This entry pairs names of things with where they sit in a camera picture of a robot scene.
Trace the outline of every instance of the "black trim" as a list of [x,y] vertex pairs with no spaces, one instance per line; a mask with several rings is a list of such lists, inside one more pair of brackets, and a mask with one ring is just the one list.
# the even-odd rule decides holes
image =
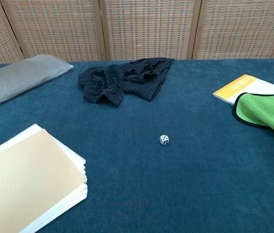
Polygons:
[[237,113],[236,113],[237,104],[238,104],[238,101],[239,101],[240,97],[243,96],[244,94],[250,94],[250,95],[253,95],[253,96],[274,96],[274,95],[252,94],[252,93],[244,92],[244,93],[241,93],[237,97],[237,99],[235,100],[235,103],[234,103],[234,107],[233,107],[233,116],[235,117],[236,120],[240,121],[241,123],[246,124],[246,125],[250,125],[250,126],[253,126],[253,127],[261,128],[261,129],[273,130],[269,126],[259,125],[259,124],[255,124],[255,123],[251,123],[249,121],[243,120],[237,115]]

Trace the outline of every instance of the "book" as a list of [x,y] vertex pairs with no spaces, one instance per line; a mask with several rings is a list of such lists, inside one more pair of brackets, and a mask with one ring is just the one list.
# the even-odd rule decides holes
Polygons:
[[0,145],[0,232],[36,232],[84,200],[85,162],[36,124]]
[[213,95],[226,103],[234,105],[237,97],[242,93],[274,95],[274,84],[244,74],[231,83],[213,93]]

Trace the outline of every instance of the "blue carpet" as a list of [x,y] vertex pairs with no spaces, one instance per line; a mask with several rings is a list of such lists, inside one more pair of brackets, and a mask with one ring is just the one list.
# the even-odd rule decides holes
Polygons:
[[114,63],[0,105],[0,144],[37,123],[86,159],[87,199],[39,232],[274,233],[274,132],[212,96],[243,74],[274,83],[274,59],[174,61],[152,102],[85,100],[78,75]]

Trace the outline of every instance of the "table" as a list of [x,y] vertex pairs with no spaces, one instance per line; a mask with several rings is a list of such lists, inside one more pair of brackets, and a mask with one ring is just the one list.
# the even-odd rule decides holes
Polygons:
[[174,61],[152,102],[84,99],[78,75],[113,63],[0,105],[0,144],[37,123],[86,159],[87,199],[39,232],[274,233],[274,131],[212,96],[243,74],[274,83],[274,59]]

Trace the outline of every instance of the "beige paper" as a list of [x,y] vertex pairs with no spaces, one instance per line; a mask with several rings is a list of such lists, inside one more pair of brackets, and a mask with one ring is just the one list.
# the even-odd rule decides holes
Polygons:
[[45,130],[0,152],[0,232],[21,231],[83,182]]

